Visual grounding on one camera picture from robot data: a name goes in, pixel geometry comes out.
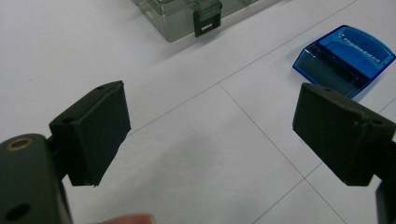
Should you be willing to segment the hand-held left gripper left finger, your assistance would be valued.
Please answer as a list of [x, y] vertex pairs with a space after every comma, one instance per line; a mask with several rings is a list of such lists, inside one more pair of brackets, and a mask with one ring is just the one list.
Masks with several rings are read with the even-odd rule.
[[97, 186], [131, 130], [124, 83], [88, 92], [50, 124], [74, 186]]

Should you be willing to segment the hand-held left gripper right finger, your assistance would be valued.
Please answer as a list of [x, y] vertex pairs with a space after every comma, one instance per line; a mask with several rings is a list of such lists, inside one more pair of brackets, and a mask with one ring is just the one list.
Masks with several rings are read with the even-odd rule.
[[367, 186], [377, 175], [396, 187], [396, 123], [345, 95], [304, 83], [292, 129], [348, 186]]

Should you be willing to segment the clear plastic storage box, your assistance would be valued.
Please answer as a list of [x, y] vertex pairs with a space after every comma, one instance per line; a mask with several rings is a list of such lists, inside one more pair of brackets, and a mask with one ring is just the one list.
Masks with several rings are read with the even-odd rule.
[[221, 19], [258, 0], [132, 0], [168, 42], [217, 29]]

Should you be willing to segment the blue translucent plastic box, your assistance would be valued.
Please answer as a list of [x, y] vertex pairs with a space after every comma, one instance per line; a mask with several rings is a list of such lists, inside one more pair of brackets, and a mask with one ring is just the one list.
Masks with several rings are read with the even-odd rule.
[[310, 82], [353, 98], [395, 60], [374, 36], [341, 25], [305, 47], [292, 67]]

